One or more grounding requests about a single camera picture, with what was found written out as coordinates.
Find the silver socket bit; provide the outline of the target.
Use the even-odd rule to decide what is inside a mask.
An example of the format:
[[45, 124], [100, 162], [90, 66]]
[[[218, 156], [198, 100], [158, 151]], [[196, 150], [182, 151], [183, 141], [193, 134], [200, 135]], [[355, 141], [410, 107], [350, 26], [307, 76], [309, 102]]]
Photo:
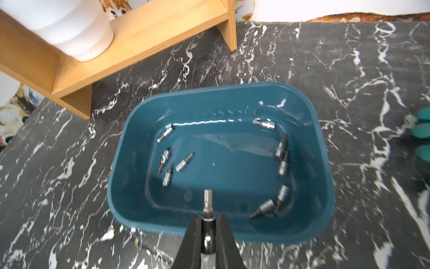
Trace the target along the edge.
[[288, 135], [283, 134], [274, 153], [274, 156], [277, 159], [282, 160], [284, 158], [284, 155], [287, 149], [287, 142], [288, 142]]
[[160, 143], [163, 139], [167, 138], [169, 135], [172, 134], [173, 131], [174, 128], [172, 124], [166, 125], [162, 135], [157, 139], [157, 143]]
[[181, 172], [184, 170], [184, 168], [188, 165], [188, 163], [191, 161], [191, 159], [193, 158], [194, 153], [192, 152], [189, 156], [187, 156], [186, 158], [184, 158], [177, 166], [176, 166], [176, 171], [177, 172]]
[[281, 188], [277, 195], [277, 200], [275, 204], [274, 214], [279, 215], [279, 212], [283, 205], [288, 201], [291, 196], [291, 189], [286, 185], [281, 185]]
[[250, 219], [255, 219], [263, 215], [272, 214], [275, 209], [275, 203], [272, 199], [269, 199], [262, 203], [250, 216]]
[[266, 128], [268, 130], [274, 130], [276, 127], [276, 123], [273, 121], [270, 121], [268, 119], [261, 119], [261, 118], [256, 118], [253, 120], [253, 124], [259, 125], [262, 128]]
[[164, 178], [163, 178], [163, 182], [162, 182], [163, 187], [168, 187], [170, 185], [171, 177], [172, 177], [172, 173], [173, 173], [173, 167], [174, 167], [174, 164], [171, 163], [170, 166], [168, 167], [167, 171], [166, 171]]
[[290, 152], [288, 150], [285, 151], [283, 159], [281, 160], [281, 163], [278, 168], [278, 175], [281, 178], [284, 178], [288, 171], [288, 164], [289, 164], [289, 158], [290, 158]]

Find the green work glove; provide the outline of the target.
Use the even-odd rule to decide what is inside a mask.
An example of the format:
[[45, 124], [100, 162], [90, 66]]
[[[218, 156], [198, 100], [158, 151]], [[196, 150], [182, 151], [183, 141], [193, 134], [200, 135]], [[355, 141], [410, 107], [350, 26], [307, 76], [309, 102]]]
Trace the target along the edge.
[[[418, 139], [430, 139], [430, 108], [421, 109], [417, 114], [417, 124], [412, 128], [412, 135]], [[430, 162], [430, 144], [420, 145], [415, 149], [417, 157]]]

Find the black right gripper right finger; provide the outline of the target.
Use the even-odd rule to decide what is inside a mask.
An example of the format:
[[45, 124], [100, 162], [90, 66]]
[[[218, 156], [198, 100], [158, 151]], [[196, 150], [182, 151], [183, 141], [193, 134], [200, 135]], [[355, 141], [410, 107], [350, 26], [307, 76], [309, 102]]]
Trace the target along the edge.
[[224, 214], [216, 216], [216, 268], [246, 268], [230, 229], [228, 219]]

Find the silver hex bit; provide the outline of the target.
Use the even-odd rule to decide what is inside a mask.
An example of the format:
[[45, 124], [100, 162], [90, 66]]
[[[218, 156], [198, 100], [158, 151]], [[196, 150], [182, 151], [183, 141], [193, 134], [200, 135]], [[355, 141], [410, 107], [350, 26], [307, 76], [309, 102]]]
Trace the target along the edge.
[[214, 216], [212, 191], [204, 191], [204, 206], [202, 218], [202, 253], [214, 254], [216, 252], [216, 218]]

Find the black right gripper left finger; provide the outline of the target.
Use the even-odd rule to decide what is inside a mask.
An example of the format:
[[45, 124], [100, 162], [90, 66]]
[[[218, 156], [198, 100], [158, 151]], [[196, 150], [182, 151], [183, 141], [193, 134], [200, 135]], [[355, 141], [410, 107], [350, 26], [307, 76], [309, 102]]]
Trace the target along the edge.
[[202, 253], [202, 217], [195, 215], [185, 232], [171, 269], [200, 269]]

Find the white pot orange flowers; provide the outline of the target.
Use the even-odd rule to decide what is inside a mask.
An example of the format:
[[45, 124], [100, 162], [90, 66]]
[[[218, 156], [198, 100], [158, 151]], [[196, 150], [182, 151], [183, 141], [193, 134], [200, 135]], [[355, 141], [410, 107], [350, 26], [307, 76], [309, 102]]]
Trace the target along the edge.
[[80, 62], [101, 55], [114, 39], [99, 1], [1, 1], [1, 10]]

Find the teal plastic storage box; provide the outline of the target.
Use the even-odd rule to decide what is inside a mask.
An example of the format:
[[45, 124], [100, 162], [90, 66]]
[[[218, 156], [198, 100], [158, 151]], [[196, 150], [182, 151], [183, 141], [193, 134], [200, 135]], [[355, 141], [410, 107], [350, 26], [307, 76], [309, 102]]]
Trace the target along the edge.
[[[253, 124], [256, 118], [275, 122], [275, 129]], [[174, 131], [157, 143], [168, 124]], [[290, 158], [281, 178], [274, 153], [283, 134]], [[169, 160], [158, 175], [167, 148]], [[171, 163], [171, 182], [163, 187]], [[291, 196], [279, 215], [250, 219], [265, 201], [276, 204], [281, 185]], [[137, 105], [125, 122], [108, 182], [113, 216], [125, 226], [182, 235], [191, 217], [202, 213], [206, 189], [239, 241], [296, 244], [317, 236], [333, 216], [335, 188], [318, 115], [306, 95], [286, 84], [260, 82], [158, 94]]]

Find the wooden shelf stand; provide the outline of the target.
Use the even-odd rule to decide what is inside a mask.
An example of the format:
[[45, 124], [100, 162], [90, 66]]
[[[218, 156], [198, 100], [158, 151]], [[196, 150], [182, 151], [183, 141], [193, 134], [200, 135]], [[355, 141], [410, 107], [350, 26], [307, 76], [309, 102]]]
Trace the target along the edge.
[[81, 118], [91, 115], [92, 84], [216, 26], [237, 48], [234, 1], [151, 1], [111, 21], [113, 40], [94, 59], [66, 55], [11, 14], [46, 22], [65, 13], [59, 2], [1, 2], [1, 71]]

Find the silver bit brown tip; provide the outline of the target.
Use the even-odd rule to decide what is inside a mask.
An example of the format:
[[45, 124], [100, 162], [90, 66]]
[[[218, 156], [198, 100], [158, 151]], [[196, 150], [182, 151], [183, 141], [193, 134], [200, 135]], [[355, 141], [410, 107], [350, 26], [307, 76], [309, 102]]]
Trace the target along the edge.
[[167, 161], [169, 160], [169, 156], [170, 156], [170, 152], [171, 149], [167, 148], [166, 150], [163, 151], [162, 155], [161, 155], [161, 160], [160, 160], [160, 164], [159, 164], [159, 169], [157, 171], [157, 174], [159, 175], [163, 169], [163, 167], [165, 166], [165, 164], [167, 163]]

